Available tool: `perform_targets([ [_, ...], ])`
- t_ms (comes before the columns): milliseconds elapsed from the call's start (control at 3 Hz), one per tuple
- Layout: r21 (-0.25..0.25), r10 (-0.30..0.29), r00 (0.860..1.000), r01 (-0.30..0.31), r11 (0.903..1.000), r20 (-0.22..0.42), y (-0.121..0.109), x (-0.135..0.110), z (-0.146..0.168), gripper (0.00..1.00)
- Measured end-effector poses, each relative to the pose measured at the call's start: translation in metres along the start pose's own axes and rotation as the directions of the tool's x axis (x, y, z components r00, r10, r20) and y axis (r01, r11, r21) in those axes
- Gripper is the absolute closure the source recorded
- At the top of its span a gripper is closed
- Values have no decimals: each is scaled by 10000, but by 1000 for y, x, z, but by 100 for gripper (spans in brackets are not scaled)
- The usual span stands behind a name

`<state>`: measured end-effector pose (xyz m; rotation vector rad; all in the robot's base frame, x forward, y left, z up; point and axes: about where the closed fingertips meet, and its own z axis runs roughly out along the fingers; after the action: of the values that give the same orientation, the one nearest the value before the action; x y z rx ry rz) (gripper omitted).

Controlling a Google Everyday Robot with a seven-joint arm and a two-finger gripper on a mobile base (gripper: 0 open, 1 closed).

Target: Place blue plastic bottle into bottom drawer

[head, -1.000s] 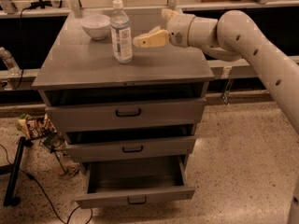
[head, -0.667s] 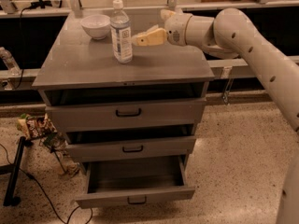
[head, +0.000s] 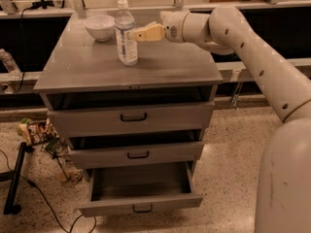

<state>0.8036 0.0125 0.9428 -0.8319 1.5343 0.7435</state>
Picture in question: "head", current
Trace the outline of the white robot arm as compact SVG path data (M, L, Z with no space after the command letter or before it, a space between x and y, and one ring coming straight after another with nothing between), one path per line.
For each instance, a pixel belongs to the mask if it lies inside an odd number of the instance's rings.
M236 53L282 121L259 167L255 233L311 233L311 81L235 7L219 6L208 15L162 11L160 17L160 23L139 27L127 38L167 39L217 54Z

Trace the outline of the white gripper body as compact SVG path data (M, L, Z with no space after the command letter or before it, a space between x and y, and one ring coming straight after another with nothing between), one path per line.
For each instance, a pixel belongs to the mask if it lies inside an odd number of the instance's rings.
M165 31L165 37L170 42L183 43L183 26L188 15L187 11L161 11L160 18Z

